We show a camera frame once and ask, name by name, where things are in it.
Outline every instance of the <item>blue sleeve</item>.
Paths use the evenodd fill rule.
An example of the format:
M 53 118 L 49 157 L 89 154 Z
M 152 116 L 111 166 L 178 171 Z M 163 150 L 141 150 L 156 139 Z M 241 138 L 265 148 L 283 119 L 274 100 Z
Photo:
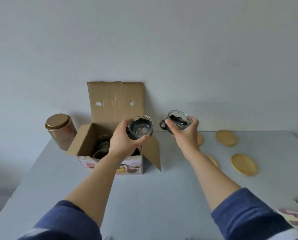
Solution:
M 228 196 L 211 216 L 226 240 L 298 239 L 298 231 L 247 188 Z
M 33 229 L 20 239 L 101 240 L 101 234 L 96 222 L 81 208 L 63 200 L 49 210 Z

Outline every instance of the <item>open cardboard box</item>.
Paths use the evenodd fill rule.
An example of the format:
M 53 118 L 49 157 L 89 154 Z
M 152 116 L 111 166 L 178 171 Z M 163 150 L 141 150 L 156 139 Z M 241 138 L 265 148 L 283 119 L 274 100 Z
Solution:
M 92 123 L 80 127 L 67 155 L 76 155 L 82 166 L 90 170 L 100 161 L 92 158 L 97 138 L 104 134 L 112 135 L 122 120 L 144 114 L 144 84 L 90 81 L 87 85 Z M 159 142 L 154 135 L 139 151 L 140 156 L 127 157 L 117 167 L 117 174 L 142 174 L 143 155 L 161 170 Z

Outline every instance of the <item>yellow coaster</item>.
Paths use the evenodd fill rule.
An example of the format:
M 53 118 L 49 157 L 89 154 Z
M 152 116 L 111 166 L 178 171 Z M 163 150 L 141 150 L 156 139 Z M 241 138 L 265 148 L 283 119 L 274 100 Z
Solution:
M 219 130 L 215 137 L 217 141 L 227 147 L 234 147 L 238 143 L 238 138 L 230 130 Z
M 255 163 L 244 154 L 235 154 L 231 157 L 231 165 L 239 173 L 254 176 L 258 173 Z
M 219 167 L 219 165 L 218 165 L 217 161 L 216 161 L 215 159 L 213 159 L 213 157 L 212 157 L 212 156 L 210 156 L 210 155 L 206 155 L 206 157 L 207 157 L 207 158 L 209 158 L 209 159 L 210 159 L 210 161 L 212 161 L 214 165 L 216 165 L 217 167 Z
M 197 133 L 197 141 L 198 141 L 198 146 L 201 146 L 203 144 L 203 135 L 200 134 L 199 132 Z

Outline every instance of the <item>white table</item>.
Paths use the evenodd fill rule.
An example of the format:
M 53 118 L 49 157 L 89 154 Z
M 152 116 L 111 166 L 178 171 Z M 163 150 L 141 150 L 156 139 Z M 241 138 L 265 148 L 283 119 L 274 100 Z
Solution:
M 272 208 L 297 209 L 298 139 L 287 131 L 235 132 L 239 144 L 225 147 L 214 132 L 202 132 L 202 151 L 241 186 Z M 162 172 L 151 165 L 143 175 L 115 177 L 101 227 L 103 238 L 223 239 L 190 164 L 171 135 L 155 133 L 160 142 Z M 259 168 L 255 177 L 239 174 L 230 164 L 235 153 L 250 156 Z M 0 213 L 0 239 L 26 233 L 55 203 L 86 176 L 78 159 L 51 140 Z

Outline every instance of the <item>box flap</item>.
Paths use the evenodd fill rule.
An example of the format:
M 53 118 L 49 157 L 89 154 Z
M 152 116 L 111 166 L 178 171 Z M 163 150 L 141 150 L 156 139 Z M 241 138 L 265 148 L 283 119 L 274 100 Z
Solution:
M 87 84 L 93 122 L 116 122 L 144 114 L 142 82 L 90 81 Z
M 142 153 L 161 171 L 159 142 L 153 135 L 142 145 Z
M 69 149 L 67 150 L 67 155 L 76 155 L 78 156 L 80 148 L 85 140 L 88 131 L 90 130 L 92 124 L 84 124 L 80 126 L 77 135 L 75 136 L 74 140 L 72 141 Z

